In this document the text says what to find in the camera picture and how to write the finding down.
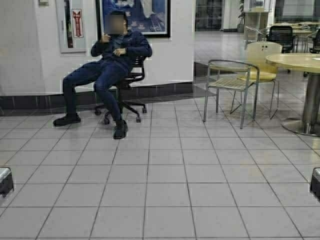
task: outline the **yellow chair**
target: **yellow chair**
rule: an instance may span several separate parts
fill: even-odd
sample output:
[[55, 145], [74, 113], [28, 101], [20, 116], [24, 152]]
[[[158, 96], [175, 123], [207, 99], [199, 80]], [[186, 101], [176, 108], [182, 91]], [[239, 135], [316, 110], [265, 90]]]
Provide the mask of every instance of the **yellow chair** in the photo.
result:
[[[247, 62], [251, 63], [255, 66], [258, 66], [260, 69], [259, 74], [259, 84], [263, 83], [273, 83], [273, 90], [272, 90], [272, 96], [271, 96], [271, 103], [270, 103], [270, 109], [269, 109], [269, 117], [272, 119], [279, 108], [279, 88], [280, 83], [276, 80], [277, 77], [277, 68], [275, 66], [269, 65], [266, 63], [266, 57], [272, 54], [281, 54], [282, 52], [282, 45], [275, 43], [275, 42], [269, 42], [269, 41], [258, 41], [250, 43], [247, 47]], [[247, 74], [240, 74], [237, 76], [238, 79], [246, 81], [247, 80]], [[250, 72], [250, 82], [256, 82], [257, 81], [257, 71], [253, 68]], [[272, 104], [274, 100], [275, 95], [275, 88], [277, 83], [277, 106], [276, 110], [272, 114]], [[258, 88], [255, 89], [256, 93], [255, 96], [258, 95]], [[233, 101], [232, 105], [235, 101], [236, 92], [234, 92], [233, 95]]]

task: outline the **fire extinguisher sign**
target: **fire extinguisher sign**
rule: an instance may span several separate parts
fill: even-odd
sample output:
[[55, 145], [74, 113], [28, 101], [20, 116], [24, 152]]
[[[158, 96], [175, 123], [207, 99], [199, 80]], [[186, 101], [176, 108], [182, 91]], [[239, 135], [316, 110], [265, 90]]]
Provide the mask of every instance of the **fire extinguisher sign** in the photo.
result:
[[84, 27], [82, 22], [82, 9], [72, 9], [73, 37], [82, 39], [84, 37]]

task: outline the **black office chair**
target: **black office chair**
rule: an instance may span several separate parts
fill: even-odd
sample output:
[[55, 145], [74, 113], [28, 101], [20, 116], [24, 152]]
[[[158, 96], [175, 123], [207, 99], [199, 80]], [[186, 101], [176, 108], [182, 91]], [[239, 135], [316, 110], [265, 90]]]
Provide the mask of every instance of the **black office chair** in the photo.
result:
[[295, 47], [294, 31], [291, 26], [272, 26], [266, 37], [268, 42], [282, 45], [282, 53], [290, 53]]
[[[134, 83], [134, 82], [138, 82], [138, 81], [142, 81], [145, 78], [145, 67], [144, 67], [144, 60], [146, 58], [142, 57], [142, 56], [138, 56], [135, 59], [135, 62], [133, 64], [133, 69], [141, 69], [141, 72], [131, 72], [129, 73], [128, 76], [126, 76], [124, 78], [124, 80], [120, 81], [117, 84], [114, 84], [113, 86], [115, 86], [117, 88], [117, 102], [120, 108], [120, 112], [123, 113], [123, 108], [126, 108], [128, 110], [130, 110], [131, 112], [136, 114], [136, 122], [140, 123], [141, 122], [141, 118], [140, 118], [140, 114], [138, 111], [136, 111], [135, 109], [133, 109], [131, 106], [141, 106], [142, 108], [142, 112], [144, 114], [147, 113], [147, 108], [146, 105], [143, 103], [137, 103], [137, 102], [131, 102], [131, 101], [124, 101], [123, 100], [123, 96], [122, 96], [122, 90], [129, 90], [131, 89], [130, 84]], [[104, 104], [98, 105], [94, 108], [95, 110], [95, 115], [99, 116], [101, 115], [101, 110], [105, 108]], [[108, 116], [111, 115], [111, 112], [107, 112], [104, 115], [104, 124], [108, 125], [110, 123], [110, 120], [108, 118]]]

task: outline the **picture frame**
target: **picture frame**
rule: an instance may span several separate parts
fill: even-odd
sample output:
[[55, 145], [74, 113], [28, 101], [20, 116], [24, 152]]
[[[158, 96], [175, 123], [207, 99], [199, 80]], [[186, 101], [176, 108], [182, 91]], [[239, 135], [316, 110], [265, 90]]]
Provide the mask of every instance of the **picture frame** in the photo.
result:
[[106, 16], [126, 12], [128, 28], [148, 38], [171, 37], [171, 0], [95, 0], [98, 39], [105, 32]]

